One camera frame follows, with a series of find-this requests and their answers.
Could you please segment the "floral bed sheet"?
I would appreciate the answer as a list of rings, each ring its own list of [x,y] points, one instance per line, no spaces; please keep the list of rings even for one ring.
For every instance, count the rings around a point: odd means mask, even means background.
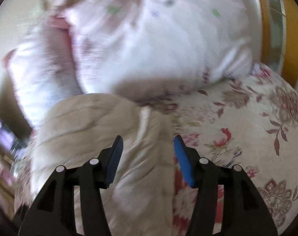
[[[216,165],[240,165],[279,234],[298,215],[298,93],[266,65],[205,89],[144,101],[170,115],[175,134]]]

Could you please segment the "floral pink pillow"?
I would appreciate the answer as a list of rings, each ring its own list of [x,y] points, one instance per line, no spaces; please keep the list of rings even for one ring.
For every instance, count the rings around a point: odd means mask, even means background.
[[[72,37],[85,93],[144,100],[252,68],[243,0],[83,0],[51,23]]]
[[[18,106],[32,128],[43,123],[58,102],[81,95],[69,33],[43,18],[8,52],[3,65],[9,73]]]

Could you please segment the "left floral pink pillow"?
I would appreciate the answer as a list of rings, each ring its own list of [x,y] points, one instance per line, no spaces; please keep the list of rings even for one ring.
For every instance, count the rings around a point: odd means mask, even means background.
[[[43,123],[58,102],[81,95],[69,33],[43,18],[8,52],[3,65],[9,73],[18,106],[32,128]]]

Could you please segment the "right floral pink pillow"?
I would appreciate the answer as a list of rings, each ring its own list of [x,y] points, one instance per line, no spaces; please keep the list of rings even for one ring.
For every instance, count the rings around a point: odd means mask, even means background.
[[[72,37],[85,93],[144,100],[252,68],[243,0],[83,0],[51,23]]]

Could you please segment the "wooden headboard frame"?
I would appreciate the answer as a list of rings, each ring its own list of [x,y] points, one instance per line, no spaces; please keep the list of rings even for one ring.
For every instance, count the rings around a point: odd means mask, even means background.
[[[243,0],[250,19],[253,60],[298,92],[298,0]]]

